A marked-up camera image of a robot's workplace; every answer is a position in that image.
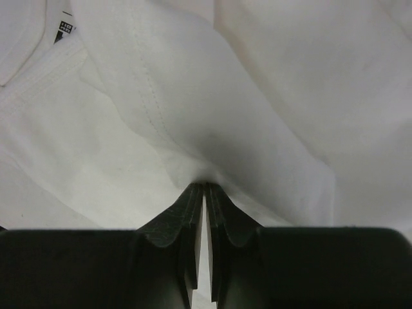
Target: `stitching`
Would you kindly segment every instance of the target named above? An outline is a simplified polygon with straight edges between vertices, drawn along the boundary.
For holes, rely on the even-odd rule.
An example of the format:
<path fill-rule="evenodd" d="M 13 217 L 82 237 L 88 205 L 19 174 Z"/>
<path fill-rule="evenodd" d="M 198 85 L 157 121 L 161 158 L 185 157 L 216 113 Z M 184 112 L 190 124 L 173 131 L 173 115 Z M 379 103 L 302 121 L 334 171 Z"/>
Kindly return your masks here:
<path fill-rule="evenodd" d="M 47 83 L 47 85 L 45 87 L 40 87 L 35 93 L 33 93 L 30 98 L 35 98 L 40 92 L 43 92 L 44 90 L 47 90 L 49 87 L 51 87 L 52 85 L 54 85 L 56 83 L 56 81 L 61 78 L 63 75 L 69 73 L 72 69 L 74 69 L 75 67 L 77 67 L 80 63 L 84 62 L 84 59 L 82 59 L 81 61 L 77 61 L 75 64 L 72 64 L 71 66 L 69 66 L 68 68 L 66 68 L 66 70 L 64 70 L 63 72 L 60 73 L 51 73 L 48 77 L 50 83 Z M 4 121 L 6 117 L 10 117 L 12 116 L 16 111 L 19 111 L 20 109 L 24 108 L 25 106 L 28 105 L 27 100 L 25 100 L 24 98 L 22 98 L 21 95 L 23 95 L 24 93 L 26 93 L 27 91 L 29 91 L 30 89 L 25 90 L 22 93 L 14 93 L 14 96 L 9 96 L 10 97 L 14 97 L 14 98 L 18 98 L 21 103 L 18 105 L 13 105 L 11 110 L 6 111 L 6 107 L 3 109 L 0 109 L 0 122 Z"/>
<path fill-rule="evenodd" d="M 128 3 L 128 9 L 129 9 L 129 11 L 132 10 L 132 8 L 130 7 L 130 3 Z M 114 24 L 115 24 L 116 27 L 117 27 L 118 33 L 122 33 L 122 31 L 121 31 L 121 29 L 120 29 L 120 27 L 119 27 L 119 23 L 118 23 L 117 21 L 114 21 Z M 124 41 L 123 41 L 123 40 L 120 40 L 120 41 L 121 41 L 122 47 L 123 47 L 123 49 L 124 49 L 124 52 L 126 53 L 127 57 L 130 58 L 130 54 L 127 52 L 127 47 L 126 47 Z M 157 135 L 158 135 L 161 139 L 165 140 L 165 138 L 160 134 L 159 130 L 157 129 L 157 127 L 155 126 L 155 124 L 153 123 L 153 121 L 152 121 L 152 119 L 151 119 L 151 117 L 150 117 L 149 110 L 148 110 L 147 105 L 146 105 L 146 101 L 145 101 L 145 99 L 143 98 L 142 92 L 140 91 L 140 86 L 139 86 L 139 82 L 138 82 L 137 73 L 136 73 L 134 70 L 131 70 L 131 73 L 132 73 L 132 76 L 133 76 L 133 78 L 134 78 L 134 80 L 135 80 L 135 82 L 136 82 L 136 85 L 138 85 L 138 86 L 136 87 L 136 88 L 137 88 L 137 92 L 138 92 L 138 94 L 139 94 L 139 96 L 140 96 L 140 100 L 141 100 L 142 103 L 143 103 L 143 108 L 144 108 L 146 117 L 147 117 L 147 119 L 149 120 L 149 123 L 151 124 L 152 128 L 156 131 Z"/>
<path fill-rule="evenodd" d="M 55 59 L 58 59 L 59 57 L 61 57 L 61 55 L 63 53 L 71 53 L 71 50 L 73 49 L 73 47 L 77 45 L 77 41 L 75 42 L 70 42 L 69 45 L 67 45 L 67 47 L 63 50 L 61 50 L 59 53 L 56 53 L 53 58 L 51 60 L 49 60 L 49 62 L 53 62 Z M 72 57 L 73 55 L 75 55 L 76 53 L 78 53 L 79 51 L 75 51 L 72 55 L 70 55 L 70 57 Z M 40 83 L 43 79 L 45 79 L 49 74 L 52 73 L 46 73 L 46 71 L 48 72 L 52 72 L 53 70 L 55 70 L 56 68 L 58 68 L 60 66 L 60 64 L 58 65 L 53 65 L 52 67 L 48 66 L 45 67 L 40 73 L 32 75 L 28 72 L 29 76 L 24 76 L 22 75 L 22 80 L 21 82 L 19 82 L 17 85 L 19 86 L 18 89 L 19 91 L 11 91 L 9 92 L 9 94 L 6 94 L 5 96 L 2 97 L 2 100 L 0 101 L 0 112 L 4 109 L 6 109 L 6 105 L 3 105 L 3 102 L 6 102 L 10 97 L 16 96 L 16 93 L 24 93 L 26 91 L 29 91 L 30 88 L 34 87 L 36 84 Z"/>
<path fill-rule="evenodd" d="M 132 23 L 133 23 L 133 36 L 135 37 L 135 42 L 136 42 L 136 45 L 137 45 L 137 47 L 138 47 L 138 52 L 139 52 L 140 60 L 141 60 L 141 62 L 142 62 L 142 64 L 143 64 L 143 68 L 144 68 L 144 74 L 145 74 L 145 76 L 146 76 L 147 83 L 148 83 L 149 89 L 150 89 L 150 91 L 151 91 L 151 93 L 152 93 L 152 97 L 153 97 L 153 99 L 154 99 L 154 102 L 155 102 L 155 104 L 156 104 L 157 113 L 158 113 L 158 115 L 159 115 L 159 117 L 160 117 L 160 121 L 161 121 L 161 123 L 162 123 L 162 127 L 164 128 L 166 135 L 167 135 L 184 153 L 187 153 L 187 151 L 185 151 L 185 150 L 179 145 L 179 143 L 172 137 L 172 135 L 170 134 L 169 130 L 166 128 L 166 124 L 165 124 L 165 121 L 164 121 L 164 118 L 163 118 L 163 115 L 162 115 L 162 111 L 161 111 L 161 109 L 160 109 L 160 105 L 159 105 L 157 96 L 156 96 L 155 91 L 154 91 L 154 89 L 153 89 L 153 85 L 152 85 L 151 78 L 150 78 L 150 75 L 149 75 L 149 70 L 147 69 L 147 66 L 146 66 L 146 63 L 145 63 L 145 59 L 144 59 L 143 52 L 142 52 L 142 45 L 140 44 L 139 39 L 138 39 L 137 30 L 136 30 L 136 23 L 134 23 L 134 22 L 132 22 Z"/>

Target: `white fabric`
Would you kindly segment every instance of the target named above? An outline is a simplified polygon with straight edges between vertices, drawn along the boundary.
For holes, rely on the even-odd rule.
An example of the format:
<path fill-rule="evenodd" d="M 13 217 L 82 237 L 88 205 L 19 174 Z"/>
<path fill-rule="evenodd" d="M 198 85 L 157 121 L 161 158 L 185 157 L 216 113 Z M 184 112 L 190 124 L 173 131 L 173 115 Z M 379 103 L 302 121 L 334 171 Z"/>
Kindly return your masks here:
<path fill-rule="evenodd" d="M 0 93 L 0 225 L 8 229 L 135 229 L 181 193 L 110 99 L 81 81 L 86 57 L 74 33 Z M 195 298 L 205 306 L 202 252 Z"/>
<path fill-rule="evenodd" d="M 331 170 L 285 126 L 208 23 L 150 1 L 72 7 L 120 116 L 166 157 L 176 183 L 221 182 L 218 173 L 289 221 L 332 223 Z"/>
<path fill-rule="evenodd" d="M 0 86 L 22 67 L 41 40 L 46 0 L 0 1 Z"/>
<path fill-rule="evenodd" d="M 281 118 L 335 172 L 334 223 L 406 230 L 412 43 L 384 8 L 372 0 L 219 0 L 215 18 Z"/>
<path fill-rule="evenodd" d="M 52 46 L 48 1 L 0 70 L 0 225 L 133 229 L 212 180 L 265 225 L 412 239 L 409 1 L 218 0 L 224 38 L 201 2 L 74 0 L 80 31 Z"/>

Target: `clothing label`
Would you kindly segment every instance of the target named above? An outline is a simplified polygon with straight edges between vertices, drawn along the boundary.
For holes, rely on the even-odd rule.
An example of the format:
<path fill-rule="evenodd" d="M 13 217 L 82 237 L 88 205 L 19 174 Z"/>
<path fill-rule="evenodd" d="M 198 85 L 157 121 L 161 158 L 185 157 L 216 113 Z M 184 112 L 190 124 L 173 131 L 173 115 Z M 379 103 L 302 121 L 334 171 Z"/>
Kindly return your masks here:
<path fill-rule="evenodd" d="M 54 43 L 59 42 L 62 38 L 69 35 L 74 29 L 76 29 L 76 26 L 73 13 L 71 11 L 70 1 L 66 0 L 64 9 L 61 13 L 61 21 Z"/>

